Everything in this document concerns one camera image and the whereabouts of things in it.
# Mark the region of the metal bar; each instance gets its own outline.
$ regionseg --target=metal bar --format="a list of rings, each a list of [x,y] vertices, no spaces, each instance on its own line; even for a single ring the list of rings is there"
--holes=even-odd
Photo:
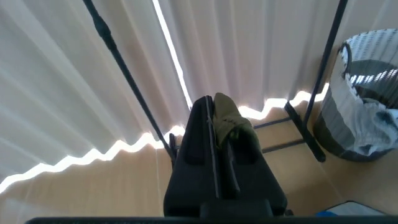
[[[312,110],[312,107],[313,107],[313,103],[315,101],[315,95],[318,93],[319,86],[321,84],[322,77],[323,77],[323,74],[325,72],[326,65],[328,63],[329,56],[330,56],[330,53],[331,53],[331,49],[333,48],[333,43],[335,42],[336,35],[337,35],[337,32],[338,32],[338,28],[340,26],[341,18],[343,18],[343,14],[344,14],[344,10],[346,8],[347,2],[348,2],[348,0],[340,0],[340,2],[338,3],[338,7],[337,7],[337,10],[336,10],[335,18],[334,18],[333,23],[331,25],[329,37],[328,37],[328,40],[327,40],[326,46],[325,46],[325,50],[323,51],[321,64],[320,64],[319,70],[318,70],[317,81],[315,82],[315,86],[313,88],[310,101],[308,102],[307,111],[305,112],[304,121],[302,123],[303,126],[302,127],[297,127],[299,129],[301,129],[301,128],[302,129],[306,129],[307,128],[308,119],[310,118],[311,110]]]
[[[279,145],[276,145],[276,146],[267,147],[267,148],[261,149],[261,152],[262,153],[273,152],[273,151],[276,151],[276,150],[279,150],[279,149],[284,149],[284,148],[287,148],[287,147],[290,147],[290,146],[296,146],[296,145],[301,144],[301,143],[305,143],[305,140],[304,139],[298,139],[298,140],[294,140],[294,141],[291,141],[291,142],[279,144]]]
[[[115,41],[113,40],[113,37],[111,35],[111,30],[109,29],[108,25],[105,23],[103,18],[98,14],[97,10],[95,9],[95,6],[91,0],[83,0],[85,3],[88,12],[93,18],[94,26],[95,29],[97,30],[99,36],[104,40],[104,43],[108,47],[108,49],[111,51],[115,61],[118,63],[120,70],[122,71],[125,79],[127,80],[131,90],[134,92],[138,102],[140,103],[142,109],[144,110],[145,114],[147,115],[152,127],[155,129],[156,134],[158,135],[159,139],[162,141],[167,153],[169,154],[172,162],[174,163],[175,161],[175,154],[169,148],[169,145],[166,143],[162,132],[160,131],[154,117],[152,116],[152,113],[150,112],[147,103],[145,102],[144,97],[141,95],[141,92],[138,89],[138,86],[136,82],[134,81],[133,77],[130,74],[129,69],[126,66],[126,63],[124,63],[124,60],[116,46]]]
[[[256,125],[256,126],[254,127],[254,129],[263,128],[263,127],[270,126],[270,125],[273,125],[273,124],[279,124],[279,123],[282,123],[282,122],[285,122],[285,121],[290,121],[291,119],[292,119],[292,118],[287,117],[287,118],[282,118],[282,119],[279,119],[279,120],[276,120],[276,121],[266,122],[266,123],[264,123],[264,124]]]
[[[300,116],[296,113],[293,106],[290,105],[289,102],[286,103],[285,110],[289,114],[289,116],[292,118],[294,125],[296,125],[297,129],[300,131],[300,134],[303,136],[303,140],[307,143],[308,147],[311,149],[315,158],[319,162],[325,162],[326,161],[325,153],[319,147],[319,145],[317,144],[316,140],[313,138],[313,136],[311,135],[311,133],[307,129],[307,127],[303,126],[303,122],[302,122]]]

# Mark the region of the curtain fold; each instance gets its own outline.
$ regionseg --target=curtain fold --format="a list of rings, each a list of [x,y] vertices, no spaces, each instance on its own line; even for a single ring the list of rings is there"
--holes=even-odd
[[[203,95],[223,92],[263,116],[265,100],[311,92],[338,0],[94,4],[160,130],[182,134],[175,126]],[[335,46],[396,26],[397,4],[350,1]],[[11,176],[0,192],[54,165],[162,147],[82,1],[0,1],[0,49],[0,181]]]

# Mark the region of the olive green cloth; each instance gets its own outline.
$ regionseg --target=olive green cloth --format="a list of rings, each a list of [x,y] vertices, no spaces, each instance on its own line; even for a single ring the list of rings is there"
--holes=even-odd
[[[222,93],[216,93],[214,107],[213,125],[219,149],[222,148],[228,136],[237,139],[240,131],[244,131],[254,139],[257,139],[250,121],[241,116],[234,101],[230,97]]]

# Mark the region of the curtain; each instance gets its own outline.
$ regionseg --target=curtain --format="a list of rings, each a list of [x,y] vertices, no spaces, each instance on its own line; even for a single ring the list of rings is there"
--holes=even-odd
[[[203,95],[226,93],[255,119],[309,98],[338,1],[94,4],[160,130],[183,134]],[[397,4],[350,1],[335,45],[394,27]],[[0,192],[120,149],[162,148],[82,1],[2,0],[0,30]]]

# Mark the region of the tiled floor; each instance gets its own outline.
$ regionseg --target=tiled floor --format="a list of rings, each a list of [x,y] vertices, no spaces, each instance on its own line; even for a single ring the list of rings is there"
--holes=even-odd
[[[282,109],[273,109],[267,120],[285,116]],[[258,129],[257,134],[262,147],[300,137],[291,121]],[[301,144],[264,158],[296,215],[312,215],[345,200],[398,214],[398,151],[367,164],[327,154],[321,164]],[[120,152],[113,161],[42,174],[0,195],[0,223],[24,223],[37,216],[161,216],[170,174],[167,153],[150,146],[134,154]]]

